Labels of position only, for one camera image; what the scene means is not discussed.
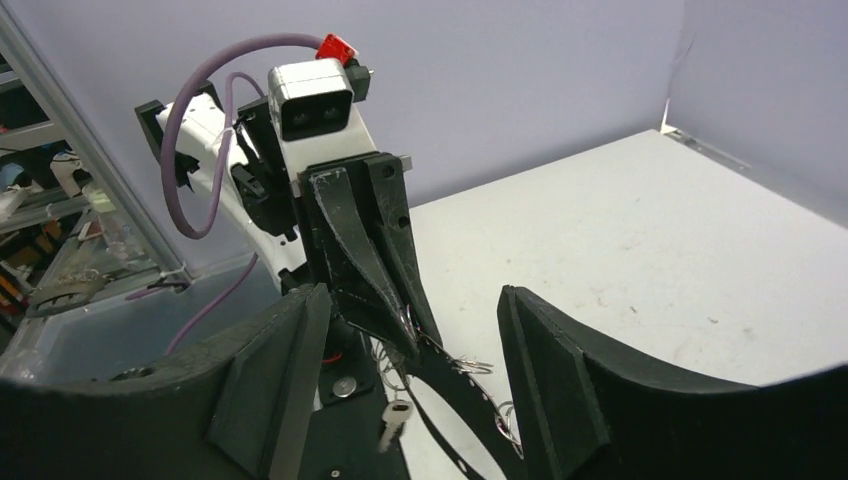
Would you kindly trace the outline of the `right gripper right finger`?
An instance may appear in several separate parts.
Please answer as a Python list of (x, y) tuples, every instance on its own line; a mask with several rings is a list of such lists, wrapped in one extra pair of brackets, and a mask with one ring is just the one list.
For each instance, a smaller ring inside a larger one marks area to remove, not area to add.
[(710, 377), (506, 286), (498, 326), (533, 479), (843, 479), (847, 369)]

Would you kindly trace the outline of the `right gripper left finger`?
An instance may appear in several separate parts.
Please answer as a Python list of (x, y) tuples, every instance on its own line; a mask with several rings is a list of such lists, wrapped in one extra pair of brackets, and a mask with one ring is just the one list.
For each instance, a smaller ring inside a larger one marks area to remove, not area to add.
[(1, 384), (5, 479), (294, 479), (331, 299), (257, 316), (108, 381)]

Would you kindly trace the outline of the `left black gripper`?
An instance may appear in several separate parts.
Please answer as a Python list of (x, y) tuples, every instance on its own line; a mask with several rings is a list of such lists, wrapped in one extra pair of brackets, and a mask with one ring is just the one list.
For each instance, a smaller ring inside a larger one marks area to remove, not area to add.
[(241, 109), (237, 143), (247, 163), (232, 167), (245, 210), (282, 293), (326, 285), (350, 326), (418, 358), (417, 337), (442, 343), (423, 287), (402, 161), (375, 152), (315, 165), (290, 182), (267, 101)]

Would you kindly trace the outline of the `large silver keyring plate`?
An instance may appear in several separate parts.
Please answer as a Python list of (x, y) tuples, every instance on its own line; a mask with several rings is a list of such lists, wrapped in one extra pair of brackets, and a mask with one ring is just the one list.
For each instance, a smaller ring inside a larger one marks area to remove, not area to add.
[(511, 433), (506, 417), (501, 414), (501, 407), (493, 402), (491, 395), (473, 378), (477, 368), (489, 373), (491, 366), (454, 358), (444, 347), (424, 334), (417, 339), (420, 348), (418, 358), (406, 358), (390, 344), (380, 341), (381, 349), (375, 353), (375, 361), (387, 362), (387, 366), (381, 369), (381, 377), (385, 378), (388, 372), (393, 371), (400, 381), (399, 385), (388, 380), (384, 384), (396, 393), (403, 392), (406, 395), (404, 400), (414, 404), (414, 410), (426, 430), (464, 478), (481, 479), (483, 476), (433, 423), (412, 390), (412, 378), (428, 385), (446, 402), (461, 423), (481, 442), (505, 478), (525, 479), (527, 471), (520, 441)]

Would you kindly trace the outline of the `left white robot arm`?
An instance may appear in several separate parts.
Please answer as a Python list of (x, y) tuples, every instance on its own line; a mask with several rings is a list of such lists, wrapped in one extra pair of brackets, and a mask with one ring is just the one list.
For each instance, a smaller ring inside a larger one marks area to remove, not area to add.
[(239, 223), (272, 273), (297, 229), (312, 282), (327, 287), (341, 319), (418, 364), (439, 332), (420, 278), (404, 173), (407, 161), (376, 149), (355, 90), (330, 78), (274, 85), (263, 138), (237, 141), (212, 91), (138, 109), (160, 130), (159, 164), (174, 205), (196, 184)]

